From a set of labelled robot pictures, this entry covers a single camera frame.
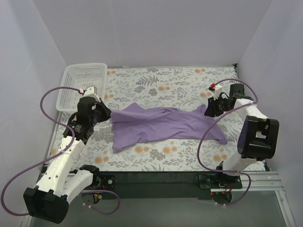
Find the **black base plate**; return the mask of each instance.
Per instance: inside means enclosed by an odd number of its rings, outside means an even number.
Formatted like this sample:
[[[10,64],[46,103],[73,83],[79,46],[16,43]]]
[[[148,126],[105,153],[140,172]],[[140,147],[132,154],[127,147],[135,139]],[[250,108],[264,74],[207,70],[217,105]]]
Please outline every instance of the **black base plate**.
[[[211,189],[218,188],[213,180],[206,186],[207,178],[213,178],[213,172],[100,172],[102,185],[98,189],[114,191],[121,199],[134,198],[198,198],[211,200]],[[242,188],[241,182],[233,188]],[[105,193],[103,200],[115,199]]]

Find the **glass panel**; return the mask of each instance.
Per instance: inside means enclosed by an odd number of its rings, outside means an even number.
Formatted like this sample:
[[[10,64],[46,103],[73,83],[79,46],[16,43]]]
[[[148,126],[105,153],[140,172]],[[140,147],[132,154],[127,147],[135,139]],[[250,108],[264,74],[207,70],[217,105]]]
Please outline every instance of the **glass panel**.
[[[233,192],[233,200],[243,192]],[[116,201],[104,200],[97,207],[110,211]],[[201,227],[201,226],[286,226],[275,192],[249,192],[236,205],[223,208],[195,199],[124,199],[120,209],[103,215],[82,205],[78,196],[70,205],[64,221],[57,225],[33,218],[31,227]]]

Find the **cable connector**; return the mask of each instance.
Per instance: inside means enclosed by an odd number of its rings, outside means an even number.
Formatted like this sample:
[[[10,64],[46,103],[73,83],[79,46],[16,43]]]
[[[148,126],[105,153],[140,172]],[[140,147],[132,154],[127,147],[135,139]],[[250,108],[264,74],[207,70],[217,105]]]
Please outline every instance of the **cable connector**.
[[[216,86],[216,84],[211,84],[211,86],[209,86],[208,90],[210,91],[214,91],[214,87]]]
[[[78,93],[79,93],[80,95],[83,95],[83,94],[84,94],[84,90],[83,90],[82,88],[79,88]]]
[[[98,199],[102,199],[102,195],[94,194]]]

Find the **wire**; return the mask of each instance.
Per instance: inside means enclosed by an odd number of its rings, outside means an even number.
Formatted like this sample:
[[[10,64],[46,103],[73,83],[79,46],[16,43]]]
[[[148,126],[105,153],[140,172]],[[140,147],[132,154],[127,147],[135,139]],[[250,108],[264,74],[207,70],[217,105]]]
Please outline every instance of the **wire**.
[[[226,95],[226,97],[229,98],[229,96],[225,92],[221,92],[220,95],[219,95],[219,97],[222,97],[223,94]]]
[[[94,207],[94,206],[92,206],[88,203],[83,203],[83,204],[85,204],[86,206],[88,206],[90,208],[93,208],[94,210],[100,212],[101,214],[113,214],[113,213],[115,213],[119,209],[120,202],[121,202],[120,197],[116,193],[114,193],[112,191],[108,191],[108,190],[88,190],[88,191],[82,191],[81,193],[82,194],[90,194],[90,193],[100,193],[100,192],[110,193],[110,194],[116,196],[116,198],[118,199],[118,204],[117,204],[116,208],[113,211],[106,212],[106,211],[102,211],[102,210],[98,209],[97,207]]]
[[[101,179],[99,178],[99,184],[97,185],[97,186],[95,186],[95,187],[89,187],[90,189],[96,189],[96,188],[98,188],[99,186],[100,186],[100,184],[101,184]]]
[[[93,194],[93,199],[94,199],[94,204],[97,203],[97,201],[95,200],[95,195]]]
[[[254,94],[256,100],[255,100],[254,102],[252,102],[252,103],[247,103],[247,104],[241,105],[241,106],[239,106],[239,107],[237,107],[237,108],[234,108],[234,109],[232,109],[232,110],[230,110],[230,111],[227,111],[227,112],[225,112],[224,114],[222,114],[220,117],[218,117],[218,118],[214,121],[214,123],[213,123],[211,126],[209,126],[208,129],[207,129],[207,130],[205,131],[205,133],[203,134],[203,136],[202,136],[202,138],[201,138],[201,140],[200,140],[198,149],[197,149],[197,159],[198,159],[198,162],[199,162],[199,164],[200,164],[204,169],[206,169],[206,170],[208,170],[208,171],[212,171],[212,172],[217,172],[217,173],[237,173],[237,174],[242,174],[242,175],[247,176],[248,179],[249,179],[249,184],[248,184],[248,186],[247,186],[246,191],[243,193],[243,195],[240,196],[237,200],[235,200],[235,201],[233,201],[233,202],[231,202],[231,203],[228,203],[228,204],[220,204],[220,203],[218,203],[219,205],[222,205],[222,206],[230,206],[230,205],[233,205],[233,204],[239,202],[240,200],[242,200],[243,197],[247,194],[247,192],[248,192],[249,189],[250,189],[250,186],[251,186],[251,178],[250,178],[250,176],[249,176],[247,173],[243,173],[243,172],[239,173],[239,172],[236,171],[236,170],[217,170],[217,169],[211,169],[211,168],[206,167],[206,166],[201,162],[201,160],[200,160],[200,155],[199,155],[199,154],[200,154],[200,148],[201,148],[202,142],[204,141],[204,139],[205,139],[207,133],[208,133],[208,132],[209,132],[209,131],[210,131],[210,130],[211,130],[211,129],[212,129],[212,128],[213,128],[213,127],[214,127],[222,118],[223,118],[223,117],[225,117],[226,115],[230,114],[231,112],[234,112],[234,111],[240,110],[241,108],[244,108],[244,107],[246,107],[246,106],[250,106],[250,105],[253,105],[253,104],[258,103],[258,97],[257,97],[257,94],[255,93],[255,91],[254,91],[248,84],[242,82],[241,80],[238,80],[238,79],[223,79],[223,80],[220,80],[219,82],[215,83],[215,85],[217,85],[217,84],[219,84],[219,83],[222,83],[222,82],[224,82],[224,81],[227,81],[227,80],[238,81],[238,82],[240,82],[240,83],[246,85],[246,86],[252,91],[252,93]]]
[[[64,126],[64,127],[68,128],[68,129],[71,131],[71,134],[72,134],[71,142],[67,145],[66,148],[63,149],[63,151],[67,151],[67,149],[70,148],[70,146],[72,145],[72,143],[73,143],[74,140],[75,140],[75,132],[74,132],[74,130],[73,130],[70,126],[68,126],[68,125],[66,125],[66,124],[63,124],[63,123],[57,121],[56,119],[52,118],[51,116],[49,116],[49,115],[44,111],[44,109],[43,109],[43,101],[44,101],[45,97],[46,97],[49,93],[51,93],[52,91],[59,90],[59,89],[70,89],[70,90],[78,91],[79,93],[80,93],[81,91],[80,91],[79,89],[73,88],[73,87],[55,87],[55,88],[53,88],[53,89],[50,89],[48,92],[46,92],[46,93],[42,96],[41,101],[40,101],[40,108],[41,108],[41,111],[42,111],[42,113],[43,113],[48,119],[50,119],[51,121],[53,121],[53,122],[55,122],[55,123],[57,123],[57,124],[59,124],[59,125],[62,125],[62,126]],[[41,161],[41,162],[38,162],[37,164],[35,164],[35,165],[33,165],[33,166],[30,166],[29,168],[27,168],[27,169],[25,169],[25,170],[22,170],[20,173],[18,173],[18,174],[16,174],[15,176],[13,176],[13,177],[6,183],[6,185],[5,185],[4,188],[2,189],[2,193],[1,193],[1,205],[2,205],[2,207],[4,208],[4,210],[5,210],[7,213],[9,213],[9,214],[11,214],[11,215],[14,215],[14,216],[25,216],[25,215],[28,215],[28,213],[23,213],[23,214],[15,213],[15,212],[11,211],[11,210],[5,205],[5,203],[4,203],[4,194],[5,194],[6,189],[7,189],[8,186],[10,185],[10,183],[12,183],[13,180],[15,180],[17,177],[19,177],[19,176],[22,175],[23,173],[25,173],[25,172],[27,172],[27,171],[29,171],[29,170],[31,170],[31,169],[33,169],[33,168],[35,168],[35,167],[37,167],[37,166],[43,164],[43,163],[45,163],[45,162],[48,162],[48,161],[50,161],[50,160],[52,160],[52,159],[54,159],[54,158],[60,156],[61,154],[62,154],[62,151],[58,152],[57,154],[55,154],[55,155],[52,156],[52,157],[46,158],[45,160],[43,160],[43,161]]]
[[[230,188],[230,190],[227,192],[227,193],[230,193],[232,191],[232,185],[231,185],[231,188]]]
[[[220,193],[219,195],[220,195],[223,199],[225,199],[226,201],[231,202],[231,200],[229,200],[229,199],[226,197],[225,194]]]
[[[198,182],[195,181],[195,177],[196,177],[196,176],[199,176],[199,174],[194,175],[194,177],[193,177],[193,182],[199,183],[199,177],[198,177]]]
[[[224,194],[228,189],[228,186],[226,187],[225,191],[221,192],[221,194]]]
[[[106,187],[105,187],[105,188],[103,188],[103,190],[106,190]],[[103,196],[103,195],[104,195],[104,192],[102,192],[102,193],[101,193],[101,196]]]

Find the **floral pattern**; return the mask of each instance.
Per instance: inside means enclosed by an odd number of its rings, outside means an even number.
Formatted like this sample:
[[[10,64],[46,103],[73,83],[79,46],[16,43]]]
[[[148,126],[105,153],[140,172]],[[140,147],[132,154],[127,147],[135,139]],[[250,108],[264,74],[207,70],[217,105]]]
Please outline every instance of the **floral pattern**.
[[[108,85],[104,103],[110,109],[122,110],[136,102],[144,109],[155,107],[176,107],[193,111],[201,104],[207,104],[212,93],[209,85],[221,79],[236,78],[234,68],[150,68],[115,69],[107,72]],[[223,91],[229,93],[232,82],[223,84]],[[67,123],[70,117],[60,113],[60,121]],[[237,150],[237,139],[243,122],[236,113],[231,113],[219,122],[228,138],[222,145],[215,140],[203,142],[201,161],[215,168]],[[87,145],[77,157],[72,169],[84,164],[95,165],[101,171],[203,171],[196,159],[199,140],[165,140],[136,144],[115,154],[112,150],[113,132],[110,121],[99,123]],[[64,127],[58,126],[50,155],[60,145]],[[264,165],[257,162],[247,170],[262,171]]]

